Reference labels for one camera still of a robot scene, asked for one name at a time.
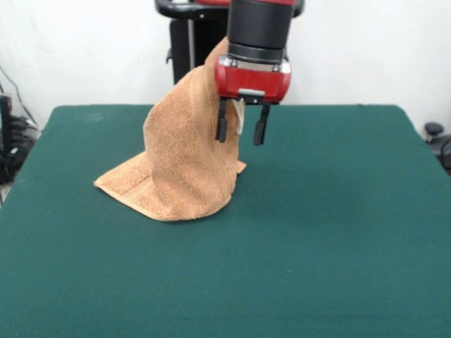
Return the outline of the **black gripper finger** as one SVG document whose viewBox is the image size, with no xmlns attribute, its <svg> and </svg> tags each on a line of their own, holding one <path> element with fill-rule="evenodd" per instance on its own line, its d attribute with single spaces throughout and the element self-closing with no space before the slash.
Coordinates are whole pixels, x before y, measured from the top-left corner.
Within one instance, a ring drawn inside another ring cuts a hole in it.
<svg viewBox="0 0 451 338">
<path fill-rule="evenodd" d="M 216 136 L 215 140 L 218 140 L 221 143 L 226 141 L 227 129 L 228 129 L 228 121 L 226 118 L 226 106 L 227 99 L 224 97 L 219 98 L 219 106 L 218 106 L 218 120 L 216 126 Z"/>
<path fill-rule="evenodd" d="M 268 122 L 269 113 L 271 110 L 270 105 L 263 105 L 261 109 L 260 118 L 256 123 L 253 137 L 253 144 L 255 146 L 261 146 L 264 144 L 264 138 L 266 133 L 266 124 Z"/>
</svg>

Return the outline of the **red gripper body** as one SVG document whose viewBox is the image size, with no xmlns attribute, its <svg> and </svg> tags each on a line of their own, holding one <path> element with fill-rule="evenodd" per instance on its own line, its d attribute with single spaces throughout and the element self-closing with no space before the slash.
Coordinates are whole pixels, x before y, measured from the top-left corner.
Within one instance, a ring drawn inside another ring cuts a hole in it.
<svg viewBox="0 0 451 338">
<path fill-rule="evenodd" d="M 241 61 L 221 55 L 214 67 L 216 90 L 221 98 L 244 100 L 248 104 L 276 104 L 288 92 L 291 65 Z"/>
</svg>

